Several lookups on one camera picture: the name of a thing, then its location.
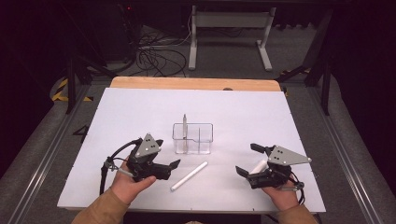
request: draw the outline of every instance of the pen in container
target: pen in container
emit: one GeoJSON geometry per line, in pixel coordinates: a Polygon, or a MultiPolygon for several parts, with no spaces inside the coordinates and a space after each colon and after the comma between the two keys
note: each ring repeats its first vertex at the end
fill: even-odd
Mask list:
{"type": "Polygon", "coordinates": [[[197,168],[195,168],[193,171],[191,171],[189,174],[187,174],[181,180],[179,180],[174,186],[172,186],[171,190],[175,191],[176,189],[178,189],[182,184],[186,183],[186,181],[188,181],[190,178],[192,178],[194,175],[196,175],[206,166],[207,166],[207,161],[204,161],[201,165],[199,165],[197,168]]]}

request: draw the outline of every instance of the yellow and black tape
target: yellow and black tape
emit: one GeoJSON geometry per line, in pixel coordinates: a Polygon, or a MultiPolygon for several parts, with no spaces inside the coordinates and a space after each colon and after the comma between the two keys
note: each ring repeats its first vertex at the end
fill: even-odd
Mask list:
{"type": "MultiPolygon", "coordinates": [[[[62,96],[62,91],[64,90],[64,87],[66,85],[67,85],[67,77],[64,77],[61,84],[59,84],[59,87],[56,90],[55,94],[53,94],[52,101],[69,101],[68,97],[62,96]]],[[[84,97],[84,101],[93,101],[93,96],[84,97]]]]}

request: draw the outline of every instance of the pen holder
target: pen holder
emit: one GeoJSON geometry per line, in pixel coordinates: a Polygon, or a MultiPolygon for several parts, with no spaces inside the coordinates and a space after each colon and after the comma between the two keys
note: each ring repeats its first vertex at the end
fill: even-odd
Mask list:
{"type": "Polygon", "coordinates": [[[186,126],[186,130],[183,130],[183,123],[174,124],[172,138],[175,152],[177,154],[209,154],[213,142],[213,124],[187,123],[186,126]]]}

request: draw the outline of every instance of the white tabletop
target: white tabletop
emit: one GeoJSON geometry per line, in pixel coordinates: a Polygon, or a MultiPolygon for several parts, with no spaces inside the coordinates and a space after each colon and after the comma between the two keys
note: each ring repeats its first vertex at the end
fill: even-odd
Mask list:
{"type": "MultiPolygon", "coordinates": [[[[207,213],[265,213],[276,211],[261,189],[251,189],[235,165],[251,171],[266,156],[250,149],[280,145],[305,155],[284,93],[281,91],[189,91],[109,88],[93,118],[58,202],[59,207],[82,209],[99,194],[101,167],[119,147],[151,133],[162,139],[154,162],[169,164],[181,159],[169,180],[157,180],[130,205],[131,210],[207,213]],[[209,155],[176,154],[172,128],[186,114],[190,123],[212,123],[214,140],[209,155]],[[202,162],[200,173],[171,191],[183,176],[202,162]]],[[[120,157],[129,155],[127,147],[120,157]]],[[[311,212],[325,212],[309,164],[292,165],[305,183],[305,205],[311,212]]],[[[106,187],[114,172],[109,172],[106,187]]]]}

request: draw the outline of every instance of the finger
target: finger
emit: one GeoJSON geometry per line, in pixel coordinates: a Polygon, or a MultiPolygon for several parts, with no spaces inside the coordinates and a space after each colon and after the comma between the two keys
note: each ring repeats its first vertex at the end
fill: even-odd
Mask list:
{"type": "Polygon", "coordinates": [[[146,179],[143,179],[137,183],[134,184],[134,188],[137,190],[138,193],[140,193],[142,190],[150,187],[154,182],[156,178],[155,176],[149,176],[146,179]]]}

